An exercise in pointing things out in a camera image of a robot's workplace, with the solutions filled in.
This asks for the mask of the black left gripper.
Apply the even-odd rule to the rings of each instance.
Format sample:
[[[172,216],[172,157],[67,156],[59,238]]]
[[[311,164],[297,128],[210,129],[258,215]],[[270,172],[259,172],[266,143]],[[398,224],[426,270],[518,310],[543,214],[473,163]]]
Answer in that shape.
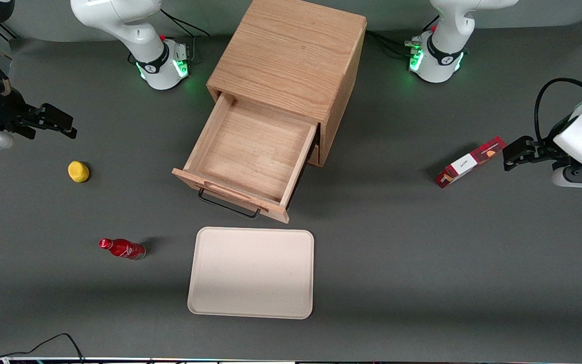
[[[572,165],[572,157],[568,152],[564,152],[554,138],[567,129],[574,118],[566,115],[563,119],[551,127],[545,138],[542,137],[540,127],[540,117],[534,115],[533,124],[536,139],[531,136],[521,136],[515,141],[509,143],[503,152],[503,168],[505,172],[510,172],[513,168],[531,163],[536,158],[535,151],[538,143],[538,162],[553,160],[552,169],[557,175],[564,175],[564,170]]]

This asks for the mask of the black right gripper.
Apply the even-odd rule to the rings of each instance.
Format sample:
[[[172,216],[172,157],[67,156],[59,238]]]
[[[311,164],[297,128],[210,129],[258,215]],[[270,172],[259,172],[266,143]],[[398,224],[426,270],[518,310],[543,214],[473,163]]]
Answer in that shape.
[[[37,130],[55,131],[70,139],[78,134],[73,117],[59,108],[48,103],[35,108],[16,90],[7,96],[0,94],[0,145],[11,145],[15,133],[35,139]]]

